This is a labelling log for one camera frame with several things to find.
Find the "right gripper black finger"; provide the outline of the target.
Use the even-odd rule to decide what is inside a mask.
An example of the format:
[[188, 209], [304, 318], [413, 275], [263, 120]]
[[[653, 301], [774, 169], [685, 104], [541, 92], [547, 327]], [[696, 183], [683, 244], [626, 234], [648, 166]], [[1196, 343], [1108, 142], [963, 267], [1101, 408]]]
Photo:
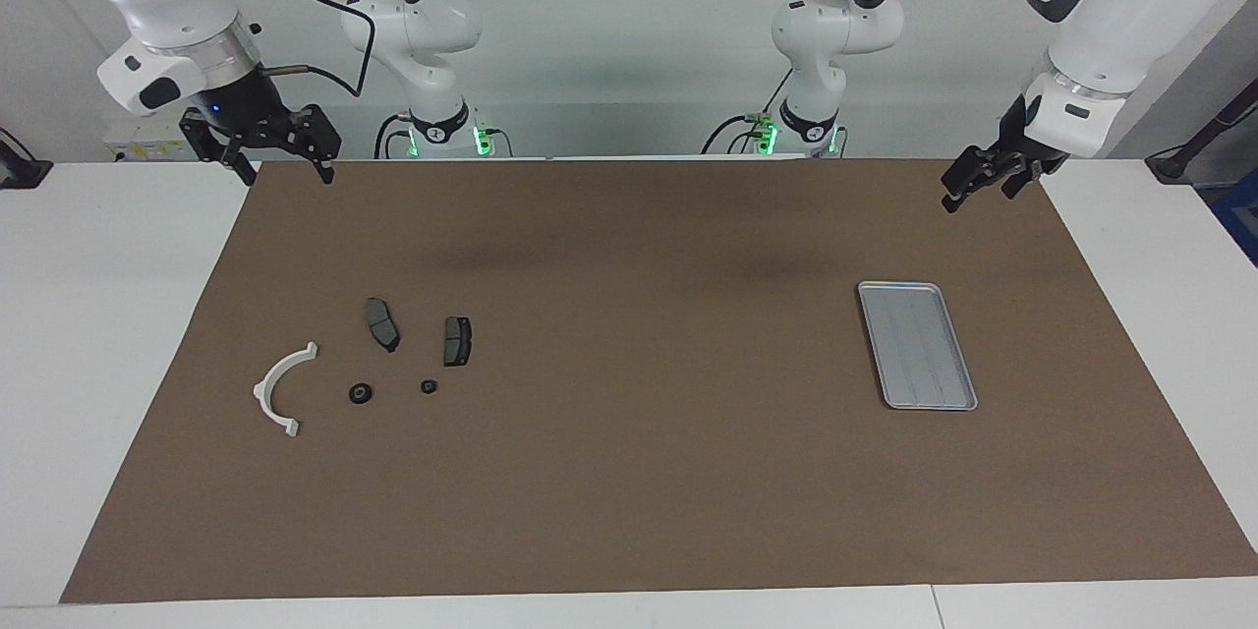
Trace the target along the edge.
[[333, 182], [335, 160], [342, 140], [318, 104], [306, 104], [294, 113], [294, 153], [307, 160], [322, 182]]
[[244, 153], [244, 142], [240, 136], [230, 135], [226, 142], [221, 143], [216, 138], [216, 130], [208, 123], [208, 118], [198, 108], [184, 111], [180, 131], [203, 164], [220, 164], [239, 177], [244, 186], [255, 184], [257, 170]]

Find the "silver metal tray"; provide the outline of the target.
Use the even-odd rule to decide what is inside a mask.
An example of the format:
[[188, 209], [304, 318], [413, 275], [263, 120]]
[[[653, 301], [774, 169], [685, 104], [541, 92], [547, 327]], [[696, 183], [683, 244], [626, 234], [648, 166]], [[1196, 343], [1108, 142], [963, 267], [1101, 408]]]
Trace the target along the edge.
[[855, 288], [884, 404], [970, 413], [977, 395], [944, 291], [930, 281], [860, 281]]

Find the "white box yellow labels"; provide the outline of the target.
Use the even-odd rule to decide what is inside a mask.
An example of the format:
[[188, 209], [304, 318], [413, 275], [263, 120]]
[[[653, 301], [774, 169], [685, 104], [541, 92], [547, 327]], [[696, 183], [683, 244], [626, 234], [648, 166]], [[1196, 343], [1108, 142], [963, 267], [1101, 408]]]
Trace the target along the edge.
[[102, 141], [112, 162], [190, 162], [198, 153], [177, 125], [180, 114], [164, 117], [107, 117]]

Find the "long dark grey brake pad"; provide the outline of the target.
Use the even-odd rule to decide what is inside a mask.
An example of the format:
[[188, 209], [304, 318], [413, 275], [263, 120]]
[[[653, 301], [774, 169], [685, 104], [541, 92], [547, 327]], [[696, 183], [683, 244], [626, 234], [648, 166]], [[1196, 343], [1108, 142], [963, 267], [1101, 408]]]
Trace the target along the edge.
[[365, 302], [365, 320], [374, 342], [389, 353], [395, 352], [401, 341], [401, 335], [389, 309], [389, 304], [377, 297], [369, 298]]

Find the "blue bin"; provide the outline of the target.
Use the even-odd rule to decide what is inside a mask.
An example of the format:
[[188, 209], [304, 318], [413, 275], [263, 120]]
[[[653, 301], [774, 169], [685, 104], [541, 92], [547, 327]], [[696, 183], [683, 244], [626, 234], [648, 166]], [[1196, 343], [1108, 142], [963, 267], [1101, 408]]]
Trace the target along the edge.
[[1214, 199], [1210, 213], [1222, 221], [1240, 252], [1258, 267], [1258, 169], [1240, 177], [1222, 198]]

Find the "short dark grey brake pad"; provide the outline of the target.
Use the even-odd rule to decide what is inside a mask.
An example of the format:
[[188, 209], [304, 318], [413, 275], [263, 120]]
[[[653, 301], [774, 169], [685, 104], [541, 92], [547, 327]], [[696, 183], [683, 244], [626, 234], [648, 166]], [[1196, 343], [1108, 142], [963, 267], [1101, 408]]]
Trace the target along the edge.
[[443, 365], [445, 369], [463, 369], [473, 347], [472, 322], [465, 316], [447, 316], [443, 337]]

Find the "brown table mat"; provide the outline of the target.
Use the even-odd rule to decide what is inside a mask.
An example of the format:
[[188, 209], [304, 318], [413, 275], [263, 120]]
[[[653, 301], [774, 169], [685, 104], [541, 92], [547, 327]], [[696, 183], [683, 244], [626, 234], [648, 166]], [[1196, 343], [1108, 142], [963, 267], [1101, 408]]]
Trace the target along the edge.
[[[1258, 574], [1044, 190], [941, 174], [265, 164], [62, 601]], [[884, 404], [860, 281], [938, 284], [975, 411]]]

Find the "black clamp mount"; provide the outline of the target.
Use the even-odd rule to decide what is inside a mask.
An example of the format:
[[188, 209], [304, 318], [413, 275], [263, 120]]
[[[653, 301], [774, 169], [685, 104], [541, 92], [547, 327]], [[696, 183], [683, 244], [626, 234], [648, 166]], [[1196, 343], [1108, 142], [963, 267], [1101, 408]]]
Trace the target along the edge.
[[52, 160], [36, 159], [13, 132], [0, 126], [0, 191], [34, 190], [53, 167]]

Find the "white curved plastic bracket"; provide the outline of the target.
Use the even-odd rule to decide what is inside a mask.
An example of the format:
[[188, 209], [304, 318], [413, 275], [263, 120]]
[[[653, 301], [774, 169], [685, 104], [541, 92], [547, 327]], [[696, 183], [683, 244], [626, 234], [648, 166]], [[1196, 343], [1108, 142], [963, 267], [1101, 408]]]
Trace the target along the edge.
[[297, 365], [313, 361], [320, 351], [318, 343], [309, 341], [302, 350], [297, 350], [293, 353], [288, 353], [279, 359], [276, 364], [270, 365], [270, 369], [265, 370], [260, 382], [255, 382], [252, 387], [253, 398], [255, 398], [257, 404], [260, 408], [260, 413], [265, 415], [272, 423], [283, 428], [286, 437], [297, 437], [299, 433], [299, 421], [292, 416], [283, 416], [274, 409], [273, 395], [274, 387], [281, 381], [284, 374], [296, 369]]

